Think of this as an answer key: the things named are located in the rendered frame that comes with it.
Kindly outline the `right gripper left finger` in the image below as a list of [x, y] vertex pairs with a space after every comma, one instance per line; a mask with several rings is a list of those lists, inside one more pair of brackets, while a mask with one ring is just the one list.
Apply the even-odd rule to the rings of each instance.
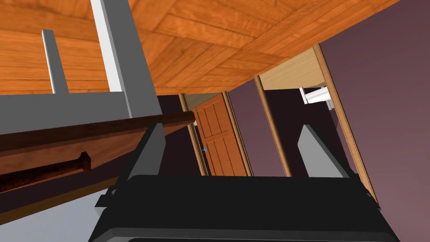
[[158, 175], [165, 144], [163, 124], [150, 124], [125, 164], [118, 178], [118, 184], [124, 184], [137, 175]]

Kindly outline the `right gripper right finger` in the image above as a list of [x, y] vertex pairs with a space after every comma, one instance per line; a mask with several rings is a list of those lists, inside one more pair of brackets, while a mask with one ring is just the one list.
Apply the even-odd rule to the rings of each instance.
[[310, 177], [354, 178], [356, 174], [343, 165], [327, 148], [310, 125], [304, 125], [298, 140], [304, 166]]

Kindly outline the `white furniture piece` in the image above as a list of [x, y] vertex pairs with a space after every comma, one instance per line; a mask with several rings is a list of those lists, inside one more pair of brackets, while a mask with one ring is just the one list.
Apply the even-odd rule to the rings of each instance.
[[305, 94], [303, 87], [300, 87], [299, 90], [300, 90], [304, 104], [310, 104], [310, 103], [317, 103], [317, 102], [325, 101], [329, 110], [334, 109], [334, 104], [332, 102], [332, 99], [330, 97], [330, 93], [329, 93], [328, 88], [326, 86], [321, 87], [320, 89], [317, 89], [315, 91], [309, 92], [307, 94]]

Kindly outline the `orange panelled wooden door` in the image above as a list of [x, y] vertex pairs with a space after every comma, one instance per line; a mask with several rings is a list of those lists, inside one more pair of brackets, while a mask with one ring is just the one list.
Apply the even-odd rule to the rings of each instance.
[[222, 93], [193, 108], [212, 176], [248, 176]]

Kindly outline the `brown wooden drawer front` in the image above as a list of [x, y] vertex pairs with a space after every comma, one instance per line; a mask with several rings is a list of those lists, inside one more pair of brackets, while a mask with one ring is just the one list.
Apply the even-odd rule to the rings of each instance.
[[162, 123], [168, 135], [194, 121], [187, 111], [0, 135], [0, 175], [74, 160], [83, 152], [91, 158], [88, 173], [73, 171], [0, 193], [0, 225], [108, 188], [150, 124]]

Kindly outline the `grey table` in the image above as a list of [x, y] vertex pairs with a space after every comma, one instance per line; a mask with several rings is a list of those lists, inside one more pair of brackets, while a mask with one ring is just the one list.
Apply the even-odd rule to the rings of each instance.
[[128, 0], [91, 0], [109, 92], [70, 93], [43, 29], [52, 94], [0, 95], [0, 135], [162, 114]]

